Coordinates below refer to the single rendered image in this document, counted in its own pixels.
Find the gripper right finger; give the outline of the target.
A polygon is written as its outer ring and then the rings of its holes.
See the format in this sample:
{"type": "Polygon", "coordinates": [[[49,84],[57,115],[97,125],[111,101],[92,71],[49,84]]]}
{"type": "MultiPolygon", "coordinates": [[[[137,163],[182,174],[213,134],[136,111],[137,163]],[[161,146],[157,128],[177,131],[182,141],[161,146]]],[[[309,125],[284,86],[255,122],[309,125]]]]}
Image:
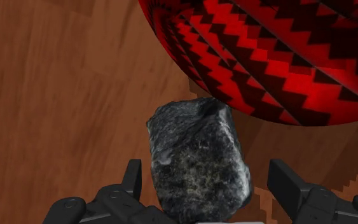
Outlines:
{"type": "Polygon", "coordinates": [[[307,183],[281,159],[270,160],[267,187],[292,224],[358,224],[358,195],[347,201],[307,183]]]}

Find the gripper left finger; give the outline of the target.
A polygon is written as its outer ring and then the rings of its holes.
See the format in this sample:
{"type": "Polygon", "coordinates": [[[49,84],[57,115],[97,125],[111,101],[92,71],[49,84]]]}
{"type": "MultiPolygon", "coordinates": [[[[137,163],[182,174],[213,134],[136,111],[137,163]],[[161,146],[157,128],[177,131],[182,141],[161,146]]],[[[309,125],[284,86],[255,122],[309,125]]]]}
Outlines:
{"type": "Polygon", "coordinates": [[[144,206],[141,189],[141,160],[131,159],[120,184],[102,187],[88,203],[81,197],[56,201],[42,224],[177,224],[157,207],[144,206]]]}

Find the dark grey speckled rock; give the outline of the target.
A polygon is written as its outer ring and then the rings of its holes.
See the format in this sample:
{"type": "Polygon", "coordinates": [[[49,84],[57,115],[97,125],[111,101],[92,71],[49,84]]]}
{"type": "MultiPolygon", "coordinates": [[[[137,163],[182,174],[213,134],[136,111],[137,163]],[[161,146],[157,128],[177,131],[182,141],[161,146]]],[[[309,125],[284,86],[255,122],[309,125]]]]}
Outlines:
{"type": "Polygon", "coordinates": [[[147,121],[151,175],[178,224],[224,222],[253,194],[231,108],[213,97],[167,103],[147,121]]]}

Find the red black zigzag patterned bowl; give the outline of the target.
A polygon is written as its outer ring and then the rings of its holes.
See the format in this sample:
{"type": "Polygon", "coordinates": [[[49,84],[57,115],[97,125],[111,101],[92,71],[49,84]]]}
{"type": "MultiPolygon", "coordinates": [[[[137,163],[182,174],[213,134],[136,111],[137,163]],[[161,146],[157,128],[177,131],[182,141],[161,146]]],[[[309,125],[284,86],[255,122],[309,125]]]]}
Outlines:
{"type": "Polygon", "coordinates": [[[358,121],[358,0],[138,0],[199,87],[266,121],[358,121]]]}

